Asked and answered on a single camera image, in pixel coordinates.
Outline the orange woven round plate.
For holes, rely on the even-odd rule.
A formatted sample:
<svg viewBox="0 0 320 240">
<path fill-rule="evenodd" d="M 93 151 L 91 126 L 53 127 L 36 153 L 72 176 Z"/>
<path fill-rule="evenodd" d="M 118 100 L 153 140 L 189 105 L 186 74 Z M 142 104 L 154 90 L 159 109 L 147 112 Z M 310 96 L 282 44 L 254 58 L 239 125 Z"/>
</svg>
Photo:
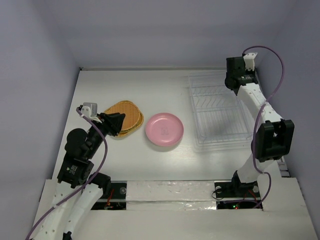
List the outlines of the orange woven round plate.
<svg viewBox="0 0 320 240">
<path fill-rule="evenodd" d="M 125 114 L 121 131 L 132 129 L 141 119 L 139 108 L 131 101 L 123 100 L 109 107 L 104 111 L 105 114 L 120 113 Z"/>
</svg>

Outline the square woven bamboo plate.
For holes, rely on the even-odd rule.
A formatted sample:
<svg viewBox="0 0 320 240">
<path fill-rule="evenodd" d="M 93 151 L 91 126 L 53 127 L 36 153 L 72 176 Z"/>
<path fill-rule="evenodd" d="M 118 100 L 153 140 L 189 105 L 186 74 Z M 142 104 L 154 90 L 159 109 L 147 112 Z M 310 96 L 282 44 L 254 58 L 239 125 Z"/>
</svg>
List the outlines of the square woven bamboo plate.
<svg viewBox="0 0 320 240">
<path fill-rule="evenodd" d="M 143 122 L 144 122 L 144 115 L 142 113 L 140 113 L 139 120 L 138 120 L 138 122 L 136 123 L 135 126 L 133 126 L 129 130 L 120 131 L 120 133 L 118 135 L 116 135 L 115 137 L 116 138 L 122 138 L 122 137 L 126 137 L 126 136 L 132 134 L 133 132 L 135 132 L 143 124 Z"/>
</svg>

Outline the green-rimmed woven plate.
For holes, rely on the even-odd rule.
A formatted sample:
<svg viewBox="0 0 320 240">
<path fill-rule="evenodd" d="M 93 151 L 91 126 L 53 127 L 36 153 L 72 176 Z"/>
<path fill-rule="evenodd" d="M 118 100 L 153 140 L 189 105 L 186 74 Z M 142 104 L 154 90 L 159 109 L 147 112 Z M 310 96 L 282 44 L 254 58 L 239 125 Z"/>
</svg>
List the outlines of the green-rimmed woven plate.
<svg viewBox="0 0 320 240">
<path fill-rule="evenodd" d="M 135 126 L 130 128 L 129 130 L 121 130 L 119 135 L 127 135 L 127 134 L 129 134 L 131 132 L 134 132 L 136 129 L 138 129 L 143 124 L 143 122 L 144 122 L 144 115 L 142 113 L 140 113 L 139 120 L 135 124 Z"/>
</svg>

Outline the pink round plate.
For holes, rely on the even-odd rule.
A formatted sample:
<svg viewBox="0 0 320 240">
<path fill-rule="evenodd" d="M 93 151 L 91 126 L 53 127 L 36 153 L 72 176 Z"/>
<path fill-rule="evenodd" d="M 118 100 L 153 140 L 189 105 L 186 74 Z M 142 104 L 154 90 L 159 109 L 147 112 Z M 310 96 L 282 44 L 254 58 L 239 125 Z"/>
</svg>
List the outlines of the pink round plate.
<svg viewBox="0 0 320 240">
<path fill-rule="evenodd" d="M 145 134 L 153 142 L 179 141 L 184 135 L 184 125 L 176 115 L 161 112 L 147 121 Z"/>
</svg>

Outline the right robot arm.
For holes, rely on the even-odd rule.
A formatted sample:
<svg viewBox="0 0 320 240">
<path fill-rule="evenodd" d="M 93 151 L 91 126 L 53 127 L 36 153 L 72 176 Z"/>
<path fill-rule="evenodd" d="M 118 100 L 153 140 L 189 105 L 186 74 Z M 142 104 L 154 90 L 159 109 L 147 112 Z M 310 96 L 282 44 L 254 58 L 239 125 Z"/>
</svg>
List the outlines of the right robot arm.
<svg viewBox="0 0 320 240">
<path fill-rule="evenodd" d="M 255 70 L 256 53 L 226 59 L 225 86 L 245 104 L 255 120 L 251 155 L 222 192 L 240 197 L 254 186 L 266 168 L 290 151 L 295 125 L 285 120 L 264 96 Z"/>
</svg>

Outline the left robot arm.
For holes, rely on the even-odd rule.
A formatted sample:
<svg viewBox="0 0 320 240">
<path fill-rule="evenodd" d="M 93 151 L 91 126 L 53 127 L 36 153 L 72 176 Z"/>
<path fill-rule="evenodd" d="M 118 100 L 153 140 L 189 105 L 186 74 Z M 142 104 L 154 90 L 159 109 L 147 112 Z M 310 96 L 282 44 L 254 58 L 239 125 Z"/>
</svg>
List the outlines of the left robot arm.
<svg viewBox="0 0 320 240">
<path fill-rule="evenodd" d="M 91 160 L 100 145 L 107 144 L 107 135 L 120 133 L 126 115 L 90 116 L 83 108 L 81 105 L 76 111 L 91 127 L 88 131 L 76 128 L 67 135 L 51 207 L 34 224 L 32 230 L 38 232 L 29 233 L 28 240 L 72 240 L 97 200 L 111 194 L 111 178 L 99 170 L 92 172 Z"/>
</svg>

